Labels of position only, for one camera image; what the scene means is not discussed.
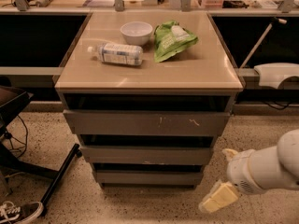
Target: black chair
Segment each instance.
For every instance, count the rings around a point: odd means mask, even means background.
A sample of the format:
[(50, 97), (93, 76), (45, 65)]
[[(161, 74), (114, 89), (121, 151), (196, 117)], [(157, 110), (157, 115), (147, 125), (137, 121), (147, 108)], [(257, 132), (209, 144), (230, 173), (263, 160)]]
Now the black chair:
[[(8, 124), (14, 120), (20, 112), (31, 102), (33, 95), (22, 89), (0, 86), (0, 136), (7, 134)], [(39, 175), (51, 180), (50, 186), (44, 194), (41, 202), (46, 205), (50, 196), (55, 191), (59, 181), (64, 175), (67, 167), (74, 158), (75, 155), (81, 156), (79, 151), (79, 145), (74, 144), (73, 148), (69, 152), (68, 156), (64, 160), (63, 165), (59, 171), (52, 170), (45, 167), (33, 165), (24, 161), (20, 161), (13, 155), (9, 149), (7, 149), (0, 140), (0, 181), (3, 182), (7, 192), (10, 193), (11, 189), (8, 186), (7, 179), (1, 173), (1, 169), (8, 169), (13, 172), (22, 172), (31, 175)]]

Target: plastic bottle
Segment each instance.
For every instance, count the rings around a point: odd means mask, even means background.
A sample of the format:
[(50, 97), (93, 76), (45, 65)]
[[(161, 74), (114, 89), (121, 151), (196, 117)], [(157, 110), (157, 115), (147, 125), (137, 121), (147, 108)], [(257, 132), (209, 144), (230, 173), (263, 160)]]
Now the plastic bottle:
[(97, 48), (88, 47), (89, 52), (97, 52), (102, 63), (119, 63), (132, 66), (142, 64), (143, 49), (139, 46), (104, 43)]

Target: cabinet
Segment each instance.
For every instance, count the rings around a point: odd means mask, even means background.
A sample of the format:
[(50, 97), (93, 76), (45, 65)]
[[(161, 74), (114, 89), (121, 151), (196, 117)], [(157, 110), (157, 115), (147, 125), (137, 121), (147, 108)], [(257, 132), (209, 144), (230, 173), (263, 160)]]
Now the cabinet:
[[(153, 27), (177, 20), (199, 42), (155, 63), (152, 38), (138, 68), (103, 64), (86, 52), (101, 40), (124, 43), (120, 28), (136, 18)], [(67, 123), (101, 186), (198, 185), (242, 89), (200, 11), (97, 11), (56, 83)]]

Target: chip bag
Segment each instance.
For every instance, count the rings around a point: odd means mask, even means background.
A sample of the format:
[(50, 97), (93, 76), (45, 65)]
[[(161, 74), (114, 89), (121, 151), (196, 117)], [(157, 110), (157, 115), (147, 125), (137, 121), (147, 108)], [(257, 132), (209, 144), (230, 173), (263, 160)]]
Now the chip bag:
[(177, 21), (167, 21), (157, 26), (154, 35), (156, 63), (175, 56), (198, 41), (195, 34), (180, 27)]

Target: shoe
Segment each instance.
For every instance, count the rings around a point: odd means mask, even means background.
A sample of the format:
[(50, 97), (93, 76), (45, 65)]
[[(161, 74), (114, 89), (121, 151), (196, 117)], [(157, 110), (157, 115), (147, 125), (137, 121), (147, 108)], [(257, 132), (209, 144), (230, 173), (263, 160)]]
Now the shoe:
[(16, 206), (6, 201), (0, 205), (0, 224), (28, 224), (37, 219), (43, 210), (44, 206), (41, 202)]

